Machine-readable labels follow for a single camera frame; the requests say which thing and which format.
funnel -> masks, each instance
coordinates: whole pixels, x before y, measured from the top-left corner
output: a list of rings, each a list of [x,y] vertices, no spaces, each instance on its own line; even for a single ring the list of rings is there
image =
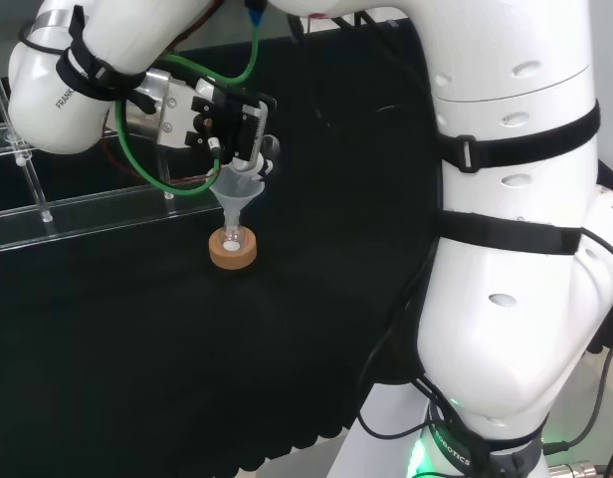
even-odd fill
[[[256,259],[256,236],[240,225],[240,211],[265,190],[265,183],[223,167],[211,191],[225,211],[225,226],[209,240],[212,261],[223,269],[242,269]]]

green cable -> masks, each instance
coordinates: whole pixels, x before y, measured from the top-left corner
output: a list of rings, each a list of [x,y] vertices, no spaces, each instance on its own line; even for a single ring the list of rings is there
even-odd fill
[[[253,73],[254,68],[256,68],[256,62],[258,61],[258,43],[260,41],[260,28],[259,25],[254,24],[254,35],[251,44],[251,57],[249,59],[249,65],[242,73],[236,78],[228,78],[223,77],[222,75],[217,74],[216,72],[212,72],[208,68],[203,67],[202,65],[198,65],[197,63],[192,62],[191,60],[187,60],[186,58],[179,57],[177,55],[166,55],[163,60],[169,63],[175,63],[177,65],[181,65],[186,67],[194,72],[200,73],[201,75],[211,77],[216,81],[223,83],[227,86],[240,85],[244,83]],[[118,140],[120,142],[120,147],[122,148],[127,160],[131,163],[136,172],[140,174],[147,182],[149,182],[154,187],[158,189],[169,192],[178,196],[193,196],[196,194],[200,194],[209,189],[216,179],[218,178],[218,174],[220,172],[220,158],[214,159],[214,175],[205,182],[202,186],[196,187],[194,189],[178,189],[172,187],[164,182],[159,181],[154,178],[151,174],[149,174],[143,167],[138,163],[131,150],[129,149],[129,144],[127,144],[127,138],[125,136],[125,105],[124,102],[116,102],[116,129],[118,131]]]
[[[256,61],[258,60],[258,42],[260,40],[260,28],[258,25],[254,25],[254,38],[251,42],[251,58],[249,59],[249,65],[243,72],[242,75],[239,75],[236,78],[228,78],[219,75],[216,72],[212,72],[208,68],[203,67],[202,65],[198,65],[197,63],[192,62],[191,60],[187,60],[186,58],[179,57],[178,55],[166,55],[162,60],[169,63],[175,63],[177,65],[181,65],[183,67],[187,67],[194,72],[200,73],[201,75],[205,75],[207,77],[211,77],[215,79],[217,82],[220,82],[227,86],[240,85],[244,83],[254,71],[256,67]]]
[[[131,165],[136,169],[136,172],[140,174],[147,182],[149,182],[152,186],[157,187],[158,189],[169,192],[178,196],[194,196],[196,194],[200,194],[201,192],[205,192],[209,189],[216,179],[218,179],[218,173],[220,171],[220,159],[214,159],[214,174],[211,178],[207,179],[207,182],[202,186],[196,187],[194,189],[177,189],[168,184],[165,184],[158,179],[155,179],[151,176],[143,167],[138,163],[134,155],[131,153],[129,149],[129,145],[127,144],[127,138],[125,137],[125,108],[123,102],[116,102],[116,129],[118,131],[118,140],[120,142],[120,147],[123,149],[125,156],[127,156],[127,160],[131,163]]]

velcro strap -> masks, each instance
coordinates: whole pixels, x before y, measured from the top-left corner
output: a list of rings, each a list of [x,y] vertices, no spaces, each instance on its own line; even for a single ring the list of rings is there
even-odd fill
[[[130,100],[146,114],[155,114],[154,100],[135,90],[142,84],[146,73],[124,75],[95,57],[90,53],[84,42],[85,27],[84,9],[81,5],[76,5],[70,24],[70,35],[73,38],[72,46],[64,52],[57,62],[57,73],[64,83],[88,98],[102,102]],[[73,66],[69,52],[72,52],[85,75]]]
[[[462,172],[485,167],[517,166],[561,156],[589,142],[601,126],[598,102],[586,116],[549,131],[528,136],[478,141],[474,136],[438,134],[438,154]]]
[[[581,240],[580,228],[511,221],[462,212],[440,212],[437,225],[439,235],[446,239],[532,254],[573,256]]]

wooden base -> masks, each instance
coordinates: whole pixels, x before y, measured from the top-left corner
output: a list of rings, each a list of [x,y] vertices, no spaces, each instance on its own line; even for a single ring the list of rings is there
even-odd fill
[[[240,251],[229,252],[226,251],[223,245],[220,243],[219,235],[222,229],[218,229],[209,238],[209,257],[214,264],[221,269],[227,271],[238,271],[250,266],[258,255],[258,244],[256,243],[256,234],[250,229],[243,227],[247,240],[245,247]]]

strap buckle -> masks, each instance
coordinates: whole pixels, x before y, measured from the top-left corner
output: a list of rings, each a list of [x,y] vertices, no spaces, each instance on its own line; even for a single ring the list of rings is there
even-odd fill
[[[474,136],[457,136],[453,141],[453,148],[459,158],[460,171],[474,174],[482,168],[483,150]]]

